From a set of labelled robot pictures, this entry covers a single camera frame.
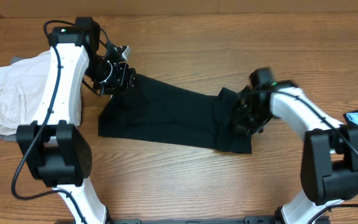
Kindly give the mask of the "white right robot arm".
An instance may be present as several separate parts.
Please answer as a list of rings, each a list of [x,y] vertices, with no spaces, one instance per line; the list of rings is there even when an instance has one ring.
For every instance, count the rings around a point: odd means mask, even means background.
[[[277,209],[272,223],[318,223],[334,208],[358,208],[358,126],[324,113],[291,81],[246,86],[238,93],[235,131],[255,134],[272,118],[303,140],[302,190]]]

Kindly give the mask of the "black t-shirt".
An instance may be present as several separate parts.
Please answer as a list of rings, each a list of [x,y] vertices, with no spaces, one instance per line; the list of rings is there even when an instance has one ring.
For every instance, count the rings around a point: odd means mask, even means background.
[[[136,80],[134,88],[113,97],[100,114],[99,136],[252,152],[251,137],[231,126],[236,92],[222,88],[210,96],[143,75]]]

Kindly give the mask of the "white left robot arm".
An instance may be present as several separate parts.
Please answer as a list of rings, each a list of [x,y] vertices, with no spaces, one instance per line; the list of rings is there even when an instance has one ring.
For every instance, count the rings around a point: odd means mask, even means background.
[[[32,121],[17,128],[22,151],[19,168],[28,167],[48,194],[58,194],[75,223],[111,223],[90,180],[92,152],[78,130],[81,87],[90,77],[96,95],[117,95],[135,87],[136,72],[128,66],[126,45],[101,41],[103,30],[91,17],[74,22],[55,20],[45,35],[50,66],[42,100]]]

